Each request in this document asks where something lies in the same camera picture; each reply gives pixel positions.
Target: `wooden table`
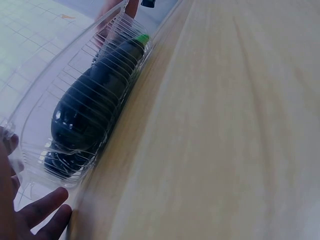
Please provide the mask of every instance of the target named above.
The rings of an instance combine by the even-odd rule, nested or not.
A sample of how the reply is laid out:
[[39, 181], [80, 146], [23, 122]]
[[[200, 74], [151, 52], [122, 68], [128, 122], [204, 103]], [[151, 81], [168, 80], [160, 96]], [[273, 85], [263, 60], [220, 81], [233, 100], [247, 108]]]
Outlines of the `wooden table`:
[[320, 237], [320, 2], [181, 0], [96, 169], [75, 240]]

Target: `finger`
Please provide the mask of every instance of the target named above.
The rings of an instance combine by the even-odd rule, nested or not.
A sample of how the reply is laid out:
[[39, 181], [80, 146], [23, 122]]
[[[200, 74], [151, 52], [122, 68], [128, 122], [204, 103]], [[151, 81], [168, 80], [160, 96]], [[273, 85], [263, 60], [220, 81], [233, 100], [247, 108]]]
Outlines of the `finger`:
[[41, 240], [58, 240], [69, 223], [71, 213], [69, 205], [62, 205], [47, 225], [41, 228], [35, 236]]
[[12, 176], [11, 181], [12, 181], [12, 186], [13, 186], [13, 199], [15, 199], [17, 196], [18, 190], [20, 188], [20, 181], [19, 181], [17, 175]]
[[16, 134], [14, 134], [10, 139], [4, 138], [2, 141], [5, 146], [7, 155], [9, 156], [17, 148], [19, 143], [19, 137]]
[[63, 187], [57, 188], [47, 196], [35, 201], [19, 211], [30, 229], [41, 223], [68, 198], [68, 191]]
[[0, 140], [0, 235], [4, 239], [16, 239], [13, 195], [7, 150]]
[[[14, 166], [15, 166], [15, 170], [20, 173], [22, 172], [24, 169], [25, 169], [25, 166], [24, 164], [19, 161], [19, 160], [16, 160], [16, 162], [14, 163]], [[14, 170], [14, 168], [11, 166], [11, 176], [15, 176], [17, 175], [16, 171]]]

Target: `eggplant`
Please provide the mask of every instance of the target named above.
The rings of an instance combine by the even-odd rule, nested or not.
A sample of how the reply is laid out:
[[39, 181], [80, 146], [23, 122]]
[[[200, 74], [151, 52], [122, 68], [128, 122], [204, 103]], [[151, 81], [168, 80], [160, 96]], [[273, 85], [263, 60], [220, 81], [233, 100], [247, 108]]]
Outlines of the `eggplant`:
[[94, 64], [62, 96], [51, 120], [52, 151], [44, 160], [48, 172], [68, 178], [95, 157], [120, 114], [130, 77], [148, 41], [148, 35], [141, 35], [110, 51], [103, 46]]

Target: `tiled floor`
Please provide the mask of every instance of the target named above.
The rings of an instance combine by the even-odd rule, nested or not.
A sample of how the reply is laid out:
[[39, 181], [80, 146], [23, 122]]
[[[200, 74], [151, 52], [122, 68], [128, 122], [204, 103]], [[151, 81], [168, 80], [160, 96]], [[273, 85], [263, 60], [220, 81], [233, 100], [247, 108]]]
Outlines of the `tiled floor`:
[[10, 116], [39, 73], [92, 22], [52, 0], [0, 1], [0, 102], [7, 103], [0, 106], [1, 118]]

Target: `wood grain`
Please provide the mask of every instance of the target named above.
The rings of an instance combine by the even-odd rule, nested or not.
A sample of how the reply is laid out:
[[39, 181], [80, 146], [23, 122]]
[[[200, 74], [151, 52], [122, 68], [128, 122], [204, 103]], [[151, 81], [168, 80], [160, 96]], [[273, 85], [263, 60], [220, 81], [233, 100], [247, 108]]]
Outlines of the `wood grain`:
[[316, 0], [180, 1], [71, 238], [318, 239], [319, 26]]

